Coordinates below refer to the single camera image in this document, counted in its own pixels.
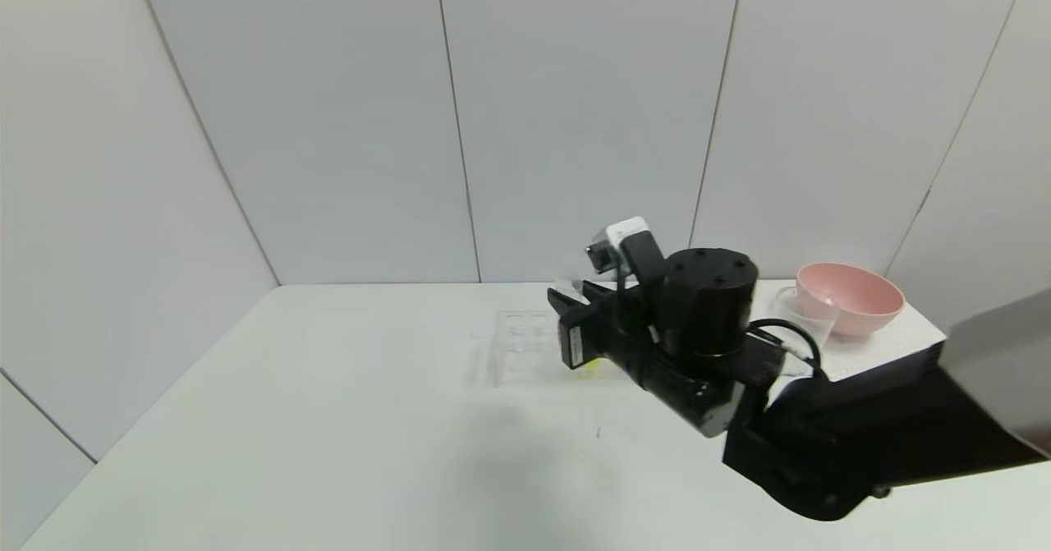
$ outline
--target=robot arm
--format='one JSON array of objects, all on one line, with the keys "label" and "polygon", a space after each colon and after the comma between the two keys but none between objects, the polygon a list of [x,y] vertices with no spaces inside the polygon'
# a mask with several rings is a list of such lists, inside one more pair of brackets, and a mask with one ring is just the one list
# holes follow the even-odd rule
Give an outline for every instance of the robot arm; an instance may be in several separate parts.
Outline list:
[{"label": "robot arm", "polygon": [[759,271],[746,256],[664,258],[642,219],[609,226],[586,251],[617,288],[584,282],[588,304],[549,290],[562,362],[609,359],[705,436],[726,432],[724,464],[794,512],[837,521],[899,485],[1045,460],[943,367],[944,343],[833,383],[810,341],[813,374],[768,405],[785,351],[762,327],[784,322],[748,322]]}]

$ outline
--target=transparent cup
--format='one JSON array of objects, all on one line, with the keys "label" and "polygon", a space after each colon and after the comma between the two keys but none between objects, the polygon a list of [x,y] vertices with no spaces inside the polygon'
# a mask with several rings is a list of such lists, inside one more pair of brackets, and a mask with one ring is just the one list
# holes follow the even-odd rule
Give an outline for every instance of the transparent cup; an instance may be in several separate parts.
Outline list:
[{"label": "transparent cup", "polygon": [[[818,348],[824,348],[826,342],[828,342],[828,335],[832,332],[832,326],[840,319],[841,312],[840,308],[830,300],[825,301],[824,304],[826,306],[809,307],[804,312],[799,305],[796,286],[787,286],[775,293],[770,311],[775,318],[800,326],[810,334],[810,338],[813,338],[813,341],[818,344]],[[806,341],[800,334],[782,327],[764,327],[763,329],[780,338],[784,342],[783,346],[796,353],[797,356],[810,358],[810,346],[807,345]],[[788,368],[788,365],[786,365],[786,368],[788,372],[791,372],[792,368],[799,366],[794,364]]]}]

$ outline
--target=black cable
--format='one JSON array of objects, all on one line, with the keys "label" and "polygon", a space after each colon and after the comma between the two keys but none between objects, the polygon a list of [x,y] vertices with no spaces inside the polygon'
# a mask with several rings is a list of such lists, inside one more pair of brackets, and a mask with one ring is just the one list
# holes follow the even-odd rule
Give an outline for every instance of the black cable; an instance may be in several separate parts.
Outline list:
[{"label": "black cable", "polygon": [[818,342],[816,342],[815,339],[807,333],[805,329],[803,329],[803,327],[782,319],[762,319],[755,320],[749,323],[747,331],[756,330],[761,327],[784,327],[789,331],[798,333],[804,341],[806,341],[806,345],[810,346],[810,355],[813,356],[813,360],[807,363],[807,365],[813,369],[813,375],[819,379],[828,380],[828,375],[825,374],[825,370],[821,368],[821,348],[818,347]]}]

